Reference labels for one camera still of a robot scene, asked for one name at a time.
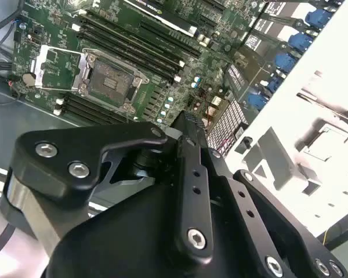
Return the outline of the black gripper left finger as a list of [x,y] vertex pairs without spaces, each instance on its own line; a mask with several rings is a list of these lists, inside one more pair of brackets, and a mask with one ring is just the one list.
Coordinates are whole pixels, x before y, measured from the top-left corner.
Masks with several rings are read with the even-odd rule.
[[25,133],[15,143],[3,213],[12,223],[24,218],[51,259],[77,226],[173,181],[179,152],[201,148],[194,118],[181,112],[165,130],[135,122]]

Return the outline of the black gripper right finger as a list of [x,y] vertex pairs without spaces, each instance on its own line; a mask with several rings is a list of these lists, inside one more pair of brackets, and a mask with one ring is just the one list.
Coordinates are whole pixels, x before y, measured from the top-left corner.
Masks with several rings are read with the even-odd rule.
[[246,170],[231,173],[218,151],[208,148],[205,126],[194,118],[196,141],[221,204],[226,247],[242,277],[348,277],[342,263]]

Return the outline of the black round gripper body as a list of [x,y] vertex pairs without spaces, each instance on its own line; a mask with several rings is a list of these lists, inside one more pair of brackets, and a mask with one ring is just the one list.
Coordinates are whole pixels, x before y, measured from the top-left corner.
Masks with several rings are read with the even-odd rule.
[[77,226],[49,277],[257,277],[249,195],[212,149],[184,148],[161,181]]

